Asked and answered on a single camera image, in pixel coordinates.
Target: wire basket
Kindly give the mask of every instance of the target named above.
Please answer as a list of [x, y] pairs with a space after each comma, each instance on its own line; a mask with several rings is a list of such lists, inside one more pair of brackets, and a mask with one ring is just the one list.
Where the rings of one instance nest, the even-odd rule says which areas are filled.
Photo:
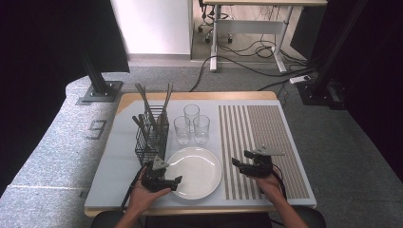
[[[150, 109], [155, 118], [155, 121], [157, 121], [158, 117], [163, 112], [163, 106], [151, 105]], [[137, 131], [137, 143], [135, 148], [135, 153], [141, 165], [150, 160], [154, 160], [156, 155], [158, 155], [162, 160], [165, 159], [169, 121], [166, 112], [164, 116], [165, 118], [163, 118], [163, 120], [161, 121], [161, 123], [163, 124], [159, 126], [159, 129], [154, 129], [150, 121], [149, 113], [147, 111], [144, 113], [145, 132], [143, 133], [141, 128], [139, 128], [139, 130]]]

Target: gray carpet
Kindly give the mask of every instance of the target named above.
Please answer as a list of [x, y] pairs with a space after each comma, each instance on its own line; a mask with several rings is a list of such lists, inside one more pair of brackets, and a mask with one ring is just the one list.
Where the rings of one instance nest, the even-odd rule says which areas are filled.
[[[268, 74], [277, 68], [262, 67]], [[106, 80], [123, 81], [119, 96], [137, 92], [189, 91], [200, 68], [135, 66], [131, 73], [107, 73]], [[252, 91], [286, 79], [259, 75], [239, 67], [217, 73], [205, 68], [195, 91]], [[1, 227], [89, 227], [84, 203], [107, 141], [117, 105], [76, 105], [90, 80], [67, 87], [67, 98], [47, 134], [0, 199]], [[403, 224], [403, 186], [374, 144], [347, 111], [303, 105], [297, 88], [285, 84], [265, 90], [278, 93], [308, 179], [317, 210], [328, 227], [399, 227]], [[106, 121], [99, 140], [89, 128]]]

